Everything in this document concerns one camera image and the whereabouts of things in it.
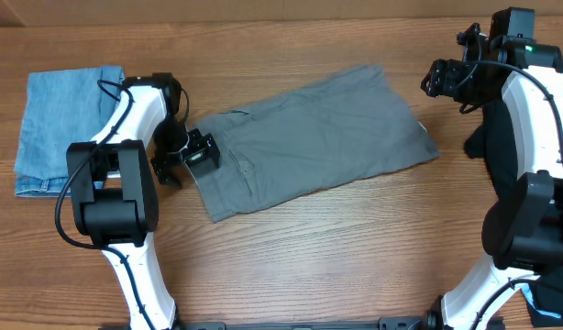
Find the grey shorts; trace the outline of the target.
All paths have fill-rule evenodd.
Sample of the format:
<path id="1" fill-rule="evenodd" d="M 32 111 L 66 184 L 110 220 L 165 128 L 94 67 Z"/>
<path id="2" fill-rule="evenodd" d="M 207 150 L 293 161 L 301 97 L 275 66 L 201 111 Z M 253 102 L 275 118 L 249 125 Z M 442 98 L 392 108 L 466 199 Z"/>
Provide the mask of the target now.
<path id="1" fill-rule="evenodd" d="M 440 152 L 379 65 L 361 65 L 196 124 L 220 164 L 190 172 L 215 223 L 404 170 Z"/>

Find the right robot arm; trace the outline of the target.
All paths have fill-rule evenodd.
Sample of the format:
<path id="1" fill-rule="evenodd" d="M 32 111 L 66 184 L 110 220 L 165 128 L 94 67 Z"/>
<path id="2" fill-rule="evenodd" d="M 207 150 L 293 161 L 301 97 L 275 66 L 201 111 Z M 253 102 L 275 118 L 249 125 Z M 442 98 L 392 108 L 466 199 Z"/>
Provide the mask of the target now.
<path id="1" fill-rule="evenodd" d="M 520 289 L 563 266 L 563 58 L 536 42 L 535 13 L 510 7 L 460 32 L 461 60 L 436 60 L 421 83 L 469 113 L 494 100 L 511 119 L 516 173 L 483 221 L 482 255 L 438 297 L 419 329 L 501 329 L 497 311 Z"/>

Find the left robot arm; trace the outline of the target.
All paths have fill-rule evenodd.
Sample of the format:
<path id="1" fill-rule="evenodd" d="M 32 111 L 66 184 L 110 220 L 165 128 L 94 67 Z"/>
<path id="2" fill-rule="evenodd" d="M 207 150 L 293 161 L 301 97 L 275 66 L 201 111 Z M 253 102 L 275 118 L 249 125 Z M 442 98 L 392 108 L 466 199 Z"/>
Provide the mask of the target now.
<path id="1" fill-rule="evenodd" d="M 114 270 L 130 313 L 130 329 L 181 329 L 176 302 L 162 278 L 154 245 L 157 183 L 178 186 L 171 167 L 220 164 L 212 135 L 177 118 L 189 99 L 167 72 L 116 83 L 118 106 L 104 128 L 66 152 L 69 179 L 59 200 L 72 199 L 76 228 Z"/>

